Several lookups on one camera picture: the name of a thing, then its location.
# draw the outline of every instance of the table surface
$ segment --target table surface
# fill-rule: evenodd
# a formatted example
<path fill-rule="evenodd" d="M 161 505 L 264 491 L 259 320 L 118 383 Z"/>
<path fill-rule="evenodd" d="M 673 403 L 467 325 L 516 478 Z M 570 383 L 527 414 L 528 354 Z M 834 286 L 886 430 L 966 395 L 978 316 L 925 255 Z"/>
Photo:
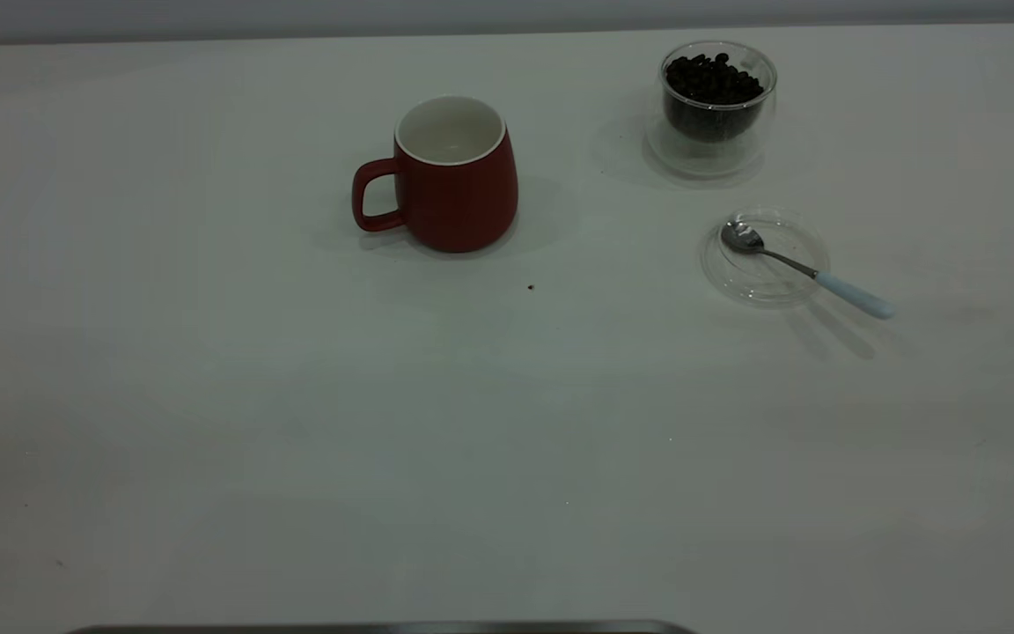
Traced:
<path fill-rule="evenodd" d="M 781 76 L 725 184 L 640 131 L 699 39 Z M 350 215 L 443 92 L 475 256 Z M 896 320 L 713 289 L 755 202 Z M 1014 631 L 1014 24 L 0 48 L 0 631 L 477 618 Z"/>

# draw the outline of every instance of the metal spoon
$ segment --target metal spoon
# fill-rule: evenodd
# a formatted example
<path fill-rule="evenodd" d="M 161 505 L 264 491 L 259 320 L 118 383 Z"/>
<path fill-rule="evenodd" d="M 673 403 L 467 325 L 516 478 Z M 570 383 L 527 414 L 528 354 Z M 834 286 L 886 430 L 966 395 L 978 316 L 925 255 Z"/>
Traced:
<path fill-rule="evenodd" d="M 793 269 L 800 270 L 805 276 L 813 278 L 813 280 L 816 280 L 816 284 L 820 284 L 825 289 L 837 294 L 841 299 L 862 310 L 862 312 L 870 314 L 871 318 L 890 320 L 890 318 L 894 316 L 894 304 L 889 301 L 878 299 L 878 297 L 874 297 L 873 294 L 858 288 L 858 286 L 848 284 L 848 282 L 841 280 L 841 278 L 832 276 L 826 270 L 812 269 L 811 266 L 804 266 L 796 260 L 790 260 L 787 257 L 781 256 L 780 253 L 766 251 L 765 240 L 762 239 L 762 236 L 743 221 L 731 220 L 727 222 L 725 225 L 722 225 L 720 234 L 722 241 L 730 248 L 730 251 L 749 254 L 749 256 L 760 254 L 760 256 L 773 257 L 776 260 L 780 260 L 792 266 Z"/>

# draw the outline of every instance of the spoon handle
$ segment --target spoon handle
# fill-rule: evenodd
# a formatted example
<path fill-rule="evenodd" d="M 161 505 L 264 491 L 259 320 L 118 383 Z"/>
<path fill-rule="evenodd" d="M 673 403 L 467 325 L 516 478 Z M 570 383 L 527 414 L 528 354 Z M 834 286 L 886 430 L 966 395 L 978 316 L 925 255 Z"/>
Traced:
<path fill-rule="evenodd" d="M 893 303 L 880 299 L 880 297 L 874 297 L 873 294 L 858 288 L 858 286 L 848 284 L 840 277 L 832 276 L 826 270 L 821 270 L 816 274 L 816 284 L 820 284 L 825 289 L 838 294 L 846 302 L 856 306 L 862 312 L 870 314 L 871 318 L 890 320 L 894 316 Z"/>

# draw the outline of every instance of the mug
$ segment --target mug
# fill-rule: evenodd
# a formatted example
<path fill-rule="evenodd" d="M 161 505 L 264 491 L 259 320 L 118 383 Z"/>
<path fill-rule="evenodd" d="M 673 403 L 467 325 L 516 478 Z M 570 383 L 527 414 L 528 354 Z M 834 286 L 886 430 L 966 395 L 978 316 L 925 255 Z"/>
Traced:
<path fill-rule="evenodd" d="M 393 173 L 397 209 L 364 216 L 366 185 Z M 470 96 L 438 96 L 406 113 L 393 132 L 393 157 L 362 165 L 351 197 L 364 231 L 405 224 L 443 252 L 486 248 L 507 232 L 518 206 L 518 175 L 507 124 Z"/>

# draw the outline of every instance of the glass cup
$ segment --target glass cup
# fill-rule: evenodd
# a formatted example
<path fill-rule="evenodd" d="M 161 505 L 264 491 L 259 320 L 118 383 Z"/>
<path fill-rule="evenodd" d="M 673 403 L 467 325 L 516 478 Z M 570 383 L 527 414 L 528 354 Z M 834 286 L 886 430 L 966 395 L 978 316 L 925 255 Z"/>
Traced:
<path fill-rule="evenodd" d="M 728 65 L 748 72 L 765 88 L 744 103 L 702 103 L 680 95 L 667 67 L 680 57 L 728 54 Z M 647 104 L 648 144 L 672 169 L 693 177 L 725 177 L 760 155 L 777 113 L 777 68 L 756 49 L 736 42 L 692 42 L 664 57 Z"/>

